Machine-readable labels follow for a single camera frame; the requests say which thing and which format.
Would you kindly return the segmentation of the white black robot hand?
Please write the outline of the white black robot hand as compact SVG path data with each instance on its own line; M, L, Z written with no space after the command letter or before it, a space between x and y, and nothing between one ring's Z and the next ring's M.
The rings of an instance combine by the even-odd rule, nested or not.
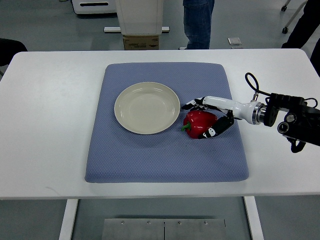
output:
M265 105L258 101L240 103L226 98L205 96L191 100L182 109L210 112L218 117L217 122L198 137L208 139L222 134L234 124L234 120L246 120L252 125L260 124L260 111L264 107Z

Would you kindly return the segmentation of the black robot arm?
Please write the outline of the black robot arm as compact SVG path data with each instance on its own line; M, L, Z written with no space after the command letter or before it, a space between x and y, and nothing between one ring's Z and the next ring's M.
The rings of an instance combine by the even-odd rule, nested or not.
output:
M272 127L278 113L283 111L286 115L278 124L277 131L290 142L292 153L302 151L307 143L320 145L320 110L317 109L316 98L264 92L250 72L245 74L245 80L254 90L252 101L257 100L259 94L266 96L265 104L259 104L252 113L253 123Z

